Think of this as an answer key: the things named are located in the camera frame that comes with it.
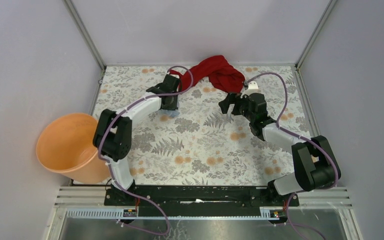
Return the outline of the light blue plastic trash bag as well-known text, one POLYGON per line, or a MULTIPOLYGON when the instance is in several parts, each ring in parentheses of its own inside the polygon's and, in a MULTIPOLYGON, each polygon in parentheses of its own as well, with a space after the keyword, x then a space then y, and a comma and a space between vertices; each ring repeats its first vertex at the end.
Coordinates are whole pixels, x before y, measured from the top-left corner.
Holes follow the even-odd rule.
POLYGON ((180 112, 178 110, 161 109, 159 112, 160 112, 159 119, 161 122, 167 122, 168 120, 176 118, 180 115, 180 112))

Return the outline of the orange plastic trash bin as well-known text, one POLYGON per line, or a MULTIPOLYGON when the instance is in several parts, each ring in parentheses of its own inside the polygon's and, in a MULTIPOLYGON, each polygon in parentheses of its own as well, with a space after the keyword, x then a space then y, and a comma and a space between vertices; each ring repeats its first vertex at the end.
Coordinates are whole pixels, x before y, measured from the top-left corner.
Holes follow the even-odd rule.
POLYGON ((38 138, 38 161, 48 171, 82 184, 108 179, 109 169, 93 145, 97 125, 98 121, 86 113, 71 113, 54 120, 38 138))

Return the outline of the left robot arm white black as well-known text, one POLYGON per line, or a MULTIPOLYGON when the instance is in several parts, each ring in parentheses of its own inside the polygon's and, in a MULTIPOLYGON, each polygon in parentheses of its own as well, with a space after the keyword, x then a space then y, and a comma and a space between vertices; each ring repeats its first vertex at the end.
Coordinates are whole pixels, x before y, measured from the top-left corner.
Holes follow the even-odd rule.
POLYGON ((148 88, 138 100, 117 111, 105 109, 99 116, 92 143, 108 166, 112 185, 118 189, 116 199, 124 206, 135 200, 135 192, 130 188, 134 178, 127 160, 133 128, 159 110, 177 110, 180 85, 178 77, 166 74, 161 83, 148 88))

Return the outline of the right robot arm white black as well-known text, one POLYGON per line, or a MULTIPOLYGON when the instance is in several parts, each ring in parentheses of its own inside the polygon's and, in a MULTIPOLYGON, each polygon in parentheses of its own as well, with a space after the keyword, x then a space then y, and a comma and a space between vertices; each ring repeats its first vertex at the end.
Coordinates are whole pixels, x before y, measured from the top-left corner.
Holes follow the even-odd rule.
POLYGON ((281 127, 269 116, 263 94, 229 93, 218 105, 223 114, 233 105, 232 115, 245 117, 255 137, 292 155, 293 173, 267 185, 266 198, 271 205, 281 205, 292 193, 331 188, 337 184, 341 170, 327 138, 322 135, 307 138, 281 127))

